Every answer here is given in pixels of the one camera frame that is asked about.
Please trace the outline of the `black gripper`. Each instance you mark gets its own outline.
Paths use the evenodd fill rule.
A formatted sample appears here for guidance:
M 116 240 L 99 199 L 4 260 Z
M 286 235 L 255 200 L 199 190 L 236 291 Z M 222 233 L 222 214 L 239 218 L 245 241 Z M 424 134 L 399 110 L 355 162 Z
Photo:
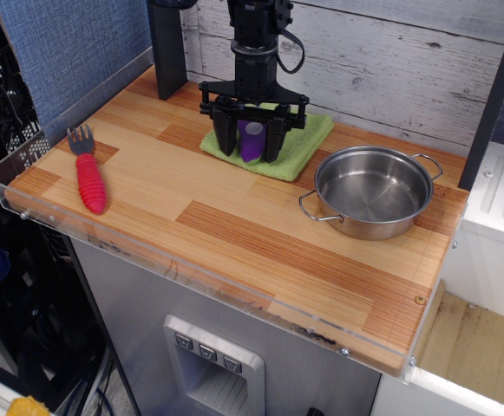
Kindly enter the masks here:
M 278 84 L 277 69 L 283 65 L 276 41 L 258 48 L 232 41 L 231 50 L 235 79 L 200 83 L 200 112 L 213 117 L 218 146 L 226 156 L 231 156 L 236 146 L 237 120 L 268 121 L 265 161 L 272 163 L 287 132 L 305 127 L 309 98 Z

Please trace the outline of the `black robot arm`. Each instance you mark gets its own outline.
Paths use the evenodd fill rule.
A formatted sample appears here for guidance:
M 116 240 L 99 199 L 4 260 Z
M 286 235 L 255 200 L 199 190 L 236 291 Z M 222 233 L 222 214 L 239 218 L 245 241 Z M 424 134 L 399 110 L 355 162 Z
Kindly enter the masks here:
M 286 27 L 292 23 L 290 1 L 229 1 L 230 24 L 234 29 L 231 50 L 235 56 L 235 79 L 203 81 L 200 112 L 213 121 L 220 151 L 229 156 L 237 144 L 240 121 L 256 122 L 265 128 L 260 153 L 272 163 L 278 158 L 285 136 L 293 128 L 305 127 L 309 98 L 283 88 L 277 81 L 280 68 L 298 72 L 303 63 L 288 69 L 278 54 L 278 38 L 303 44 Z

